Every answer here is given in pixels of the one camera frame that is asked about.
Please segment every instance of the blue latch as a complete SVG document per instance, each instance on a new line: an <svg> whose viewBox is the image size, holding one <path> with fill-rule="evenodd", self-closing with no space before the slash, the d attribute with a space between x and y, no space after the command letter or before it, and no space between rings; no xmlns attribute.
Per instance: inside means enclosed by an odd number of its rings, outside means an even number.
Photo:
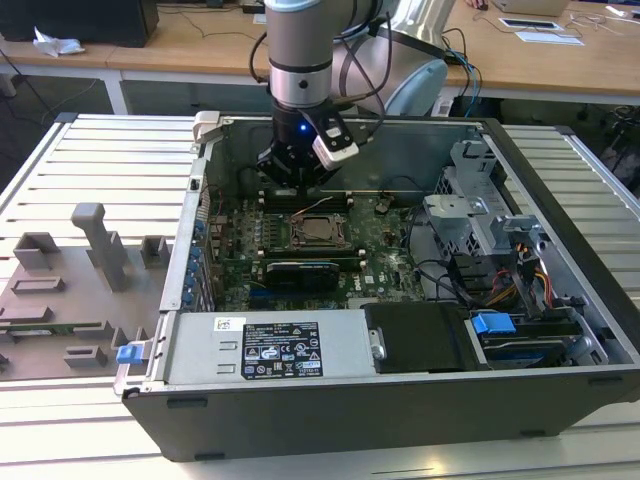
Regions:
<svg viewBox="0 0 640 480"><path fill-rule="evenodd" d="M122 345L116 353L116 362L119 365L131 364L140 365L142 363L143 345Z"/></svg>
<svg viewBox="0 0 640 480"><path fill-rule="evenodd" d="M516 327L508 313L481 312L473 319L476 333L516 333Z"/></svg>

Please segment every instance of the green circuit board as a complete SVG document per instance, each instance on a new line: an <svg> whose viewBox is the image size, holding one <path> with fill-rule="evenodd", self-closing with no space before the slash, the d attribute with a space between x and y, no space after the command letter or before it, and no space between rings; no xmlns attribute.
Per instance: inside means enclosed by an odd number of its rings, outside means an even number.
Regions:
<svg viewBox="0 0 640 480"><path fill-rule="evenodd" d="M354 196L347 213L317 214L310 209L297 216L264 213L257 202L228 202L221 216L212 219L212 224L224 225L212 246L218 276L224 284L224 297L218 296L216 309L345 309L369 302L423 300L419 279L414 278L406 248L401 246L408 210L390 209L385 215L376 215L378 201L377 196ZM301 229L304 226L306 236L295 225ZM297 236L311 242L316 250L324 246L330 252L340 251L336 258L331 254L323 258L340 265L334 291L269 294L264 285L269 263L304 261L290 256Z"/></svg>

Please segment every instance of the white clip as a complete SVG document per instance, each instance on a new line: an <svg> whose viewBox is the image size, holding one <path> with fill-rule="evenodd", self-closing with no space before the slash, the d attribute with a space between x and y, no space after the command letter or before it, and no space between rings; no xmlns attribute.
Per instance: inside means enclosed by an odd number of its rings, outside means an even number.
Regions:
<svg viewBox="0 0 640 480"><path fill-rule="evenodd" d="M203 144L213 140L219 135L217 130L221 126L220 112L198 112L193 121L193 141Z"/></svg>

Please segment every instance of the paper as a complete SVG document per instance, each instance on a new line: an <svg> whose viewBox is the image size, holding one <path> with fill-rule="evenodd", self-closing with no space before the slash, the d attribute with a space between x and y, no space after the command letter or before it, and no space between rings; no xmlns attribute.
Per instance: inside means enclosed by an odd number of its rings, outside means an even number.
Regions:
<svg viewBox="0 0 640 480"><path fill-rule="evenodd" d="M33 45L39 52L52 57L58 57L59 55L69 55L71 53L82 53L84 48L80 45L80 41L75 38L67 38L60 40L59 38L50 37L34 27L36 38L33 41Z"/></svg>
<svg viewBox="0 0 640 480"><path fill-rule="evenodd" d="M554 33L542 32L516 32L523 42L532 43L553 43L557 45L584 45L580 40L573 37L565 37Z"/></svg>

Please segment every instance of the sticker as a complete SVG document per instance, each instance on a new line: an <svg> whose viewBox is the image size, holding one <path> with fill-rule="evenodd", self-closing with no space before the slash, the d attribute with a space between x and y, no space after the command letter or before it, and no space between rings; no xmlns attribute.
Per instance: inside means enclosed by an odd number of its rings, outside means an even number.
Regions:
<svg viewBox="0 0 640 480"><path fill-rule="evenodd" d="M12 337L39 337L45 335L53 335L50 330L17 330L12 331Z"/></svg>
<svg viewBox="0 0 640 480"><path fill-rule="evenodd" d="M316 322L245 324L243 331L241 372L245 379L322 376Z"/></svg>
<svg viewBox="0 0 640 480"><path fill-rule="evenodd" d="M216 317L214 332L241 332L247 322L246 317Z"/></svg>

